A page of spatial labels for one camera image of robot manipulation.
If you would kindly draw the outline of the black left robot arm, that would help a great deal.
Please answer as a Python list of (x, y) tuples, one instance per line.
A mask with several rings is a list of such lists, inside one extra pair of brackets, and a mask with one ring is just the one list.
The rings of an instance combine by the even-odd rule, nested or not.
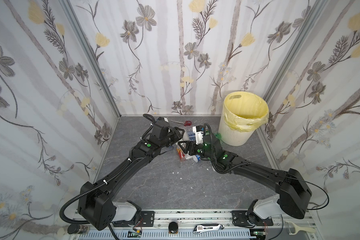
[[(172, 127), (166, 118), (154, 119), (149, 114), (144, 116), (151, 120), (151, 125), (140, 141), (130, 149), (128, 157), (94, 184), (86, 182), (81, 187), (80, 194), (61, 207), (59, 215), (64, 222), (91, 224), (99, 231), (116, 222), (119, 210), (113, 203), (113, 198), (140, 169), (159, 156), (163, 148), (170, 147), (183, 138), (185, 130)], [(74, 202), (78, 202), (77, 211), (84, 218), (82, 221), (65, 215), (65, 210)]]

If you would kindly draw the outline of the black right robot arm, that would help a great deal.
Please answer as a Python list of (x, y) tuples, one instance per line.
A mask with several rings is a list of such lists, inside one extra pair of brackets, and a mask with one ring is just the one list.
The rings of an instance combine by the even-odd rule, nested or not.
[(312, 191), (297, 170), (277, 170), (250, 162), (224, 150), (220, 141), (212, 135), (204, 136), (201, 143), (180, 141), (178, 145), (184, 153), (210, 161), (219, 174), (240, 175), (275, 192), (267, 199), (252, 201), (244, 216), (246, 226), (255, 226), (275, 215), (287, 214), (295, 219), (305, 217)]

